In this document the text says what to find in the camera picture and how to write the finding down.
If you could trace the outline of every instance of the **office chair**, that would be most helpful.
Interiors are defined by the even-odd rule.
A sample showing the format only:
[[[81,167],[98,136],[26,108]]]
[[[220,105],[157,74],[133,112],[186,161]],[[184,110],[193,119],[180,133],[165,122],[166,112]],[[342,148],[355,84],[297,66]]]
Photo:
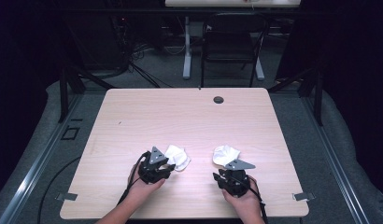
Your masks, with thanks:
[[[201,87],[204,87],[205,63],[247,63],[253,65],[249,86],[256,75],[256,63],[262,40],[269,28],[267,19],[257,13],[218,13],[203,25]]]

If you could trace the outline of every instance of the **black circular marker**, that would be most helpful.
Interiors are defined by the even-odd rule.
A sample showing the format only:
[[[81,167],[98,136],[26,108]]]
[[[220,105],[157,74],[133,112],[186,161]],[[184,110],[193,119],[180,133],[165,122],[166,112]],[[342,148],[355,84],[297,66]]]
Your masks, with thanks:
[[[223,99],[223,97],[221,97],[221,96],[215,96],[215,98],[214,98],[214,102],[215,102],[216,104],[221,104],[221,103],[224,102],[224,99]]]

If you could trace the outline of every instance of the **gray carpet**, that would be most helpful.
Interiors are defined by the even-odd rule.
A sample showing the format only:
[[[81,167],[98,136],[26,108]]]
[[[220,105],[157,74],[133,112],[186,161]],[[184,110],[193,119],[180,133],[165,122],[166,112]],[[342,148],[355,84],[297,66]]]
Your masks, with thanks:
[[[267,37],[261,53],[261,62],[265,81],[256,81],[254,87],[269,88],[275,84],[274,77],[277,72],[277,65],[282,54],[286,41]],[[183,52],[177,55],[166,51],[157,52],[148,50],[144,52],[144,57],[136,60],[141,68],[156,76],[160,85],[164,88],[197,88],[200,82],[199,71],[199,47],[193,46],[193,59],[191,78],[182,78],[183,71]],[[213,67],[212,72],[219,71],[218,67]],[[136,71],[127,72],[118,77],[106,79],[106,81],[119,88],[152,88],[144,78]],[[216,86],[217,80],[210,80],[209,86]],[[220,83],[219,86],[234,84],[234,79],[229,77],[229,83]],[[78,161],[72,162],[64,168],[70,161],[79,157],[87,142],[93,122],[96,118],[100,104],[104,98],[105,91],[89,80],[84,80],[88,90],[80,96],[80,102],[72,114],[69,115],[70,128],[78,128],[75,140],[59,140],[54,146],[53,154],[39,177],[34,190],[29,195],[28,200],[23,206],[16,223],[38,223],[38,213],[40,201],[47,191],[44,203],[41,207],[40,223],[93,223],[94,220],[63,220],[59,217],[62,202],[56,200],[59,192],[67,192]],[[308,111],[294,91],[297,84],[290,86],[286,91],[271,94],[271,99],[277,117],[284,133],[288,148],[291,153],[297,174],[300,178],[302,188],[305,192],[314,193],[317,198],[308,203],[310,212],[303,217],[303,223],[355,223],[343,193],[339,188],[333,171],[328,165],[324,155],[324,146],[315,130],[313,120],[308,116]],[[33,165],[35,158],[42,150],[47,147],[51,134],[55,133],[56,121],[60,117],[59,107],[59,87],[54,83],[48,88],[49,101],[42,119],[35,130],[28,148],[25,149],[18,167],[13,176],[8,180],[6,186],[0,193],[0,217],[7,208],[10,200],[14,197],[22,180],[28,170]],[[346,124],[341,115],[335,108],[331,98],[324,94],[322,116],[324,130],[328,134],[335,152],[343,165],[356,194],[362,203],[362,208],[368,216],[370,223],[383,223],[383,212],[380,212],[377,202],[379,194],[368,180],[363,169],[355,161],[355,149],[349,135]],[[59,175],[48,188],[52,178],[59,172]],[[269,218],[269,223],[300,223],[299,218]],[[154,223],[240,223],[238,219],[231,220],[162,220]]]

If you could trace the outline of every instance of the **chair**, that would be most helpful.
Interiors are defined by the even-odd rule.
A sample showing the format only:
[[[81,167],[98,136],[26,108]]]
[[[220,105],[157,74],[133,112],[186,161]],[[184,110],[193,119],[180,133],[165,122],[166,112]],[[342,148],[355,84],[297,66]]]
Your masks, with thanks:
[[[256,63],[264,35],[268,31],[267,19],[257,13],[218,13],[203,25],[201,59],[201,87],[204,87],[205,63],[252,63],[249,86],[256,75]]]

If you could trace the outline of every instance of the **human hand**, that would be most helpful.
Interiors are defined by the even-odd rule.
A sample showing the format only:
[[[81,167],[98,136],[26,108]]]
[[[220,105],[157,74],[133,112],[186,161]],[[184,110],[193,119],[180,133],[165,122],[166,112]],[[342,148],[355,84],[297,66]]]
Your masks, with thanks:
[[[143,182],[138,174],[140,164],[141,163],[139,163],[136,167],[134,165],[131,173],[135,169],[135,175],[131,182],[130,179],[132,177],[132,174],[128,176],[128,183],[134,184],[129,189],[128,195],[126,197],[127,200],[132,200],[134,202],[134,205],[136,205],[137,207],[142,205],[142,203],[149,197],[149,195],[155,190],[159,189],[165,182],[164,178],[157,181],[154,184],[146,184],[145,182]]]
[[[256,186],[256,180],[253,177],[249,177],[250,187],[259,193],[258,187]],[[258,197],[249,189],[246,194],[236,198],[227,192],[226,189],[222,189],[224,199],[230,203],[235,212],[241,218],[244,224],[260,224],[264,223],[261,215],[261,206]]]

